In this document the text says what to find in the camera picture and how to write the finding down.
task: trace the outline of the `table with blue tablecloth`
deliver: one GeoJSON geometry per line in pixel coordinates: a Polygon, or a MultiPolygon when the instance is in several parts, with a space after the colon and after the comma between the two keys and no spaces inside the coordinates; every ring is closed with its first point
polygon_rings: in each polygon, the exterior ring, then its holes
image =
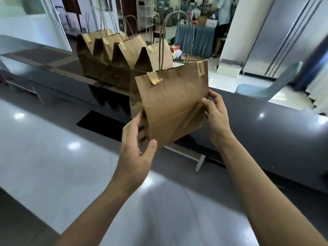
{"type": "MultiPolygon", "coordinates": [[[[192,55],[209,58],[212,55],[215,28],[194,25],[194,46],[192,55]]],[[[190,28],[187,24],[178,23],[175,33],[175,45],[181,45],[183,53],[188,52],[190,28]]]]}

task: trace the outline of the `white marble table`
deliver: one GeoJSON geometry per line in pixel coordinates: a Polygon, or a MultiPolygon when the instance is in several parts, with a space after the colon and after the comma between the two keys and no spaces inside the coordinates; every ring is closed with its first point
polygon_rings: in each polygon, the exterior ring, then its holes
{"type": "MultiPolygon", "coordinates": [[[[120,143],[75,126],[88,110],[72,103],[0,85],[0,111],[0,186],[62,233],[108,184],[120,143]]],[[[101,245],[258,245],[227,171],[194,168],[160,150],[101,245]]]]}

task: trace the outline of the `white shirt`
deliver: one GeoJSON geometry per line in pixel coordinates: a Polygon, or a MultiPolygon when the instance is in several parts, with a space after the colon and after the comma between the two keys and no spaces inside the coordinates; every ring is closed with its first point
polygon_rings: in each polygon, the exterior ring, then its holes
{"type": "Polygon", "coordinates": [[[229,23],[231,0],[219,0],[216,7],[219,9],[219,25],[229,23]]]}

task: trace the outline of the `chair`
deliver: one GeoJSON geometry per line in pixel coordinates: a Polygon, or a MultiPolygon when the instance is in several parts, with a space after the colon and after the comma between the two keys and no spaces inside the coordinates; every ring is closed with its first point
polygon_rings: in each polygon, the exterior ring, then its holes
{"type": "Polygon", "coordinates": [[[248,84],[238,85],[235,93],[249,96],[263,101],[269,101],[276,95],[283,87],[285,87],[298,74],[303,62],[296,62],[291,64],[277,80],[269,87],[260,87],[248,84]]]}

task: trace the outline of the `glass door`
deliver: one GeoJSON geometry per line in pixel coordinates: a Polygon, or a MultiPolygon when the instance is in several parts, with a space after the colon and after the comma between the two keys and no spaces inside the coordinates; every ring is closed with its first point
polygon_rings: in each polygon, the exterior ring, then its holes
{"type": "Polygon", "coordinates": [[[0,0],[0,33],[72,51],[51,0],[0,0]]]}

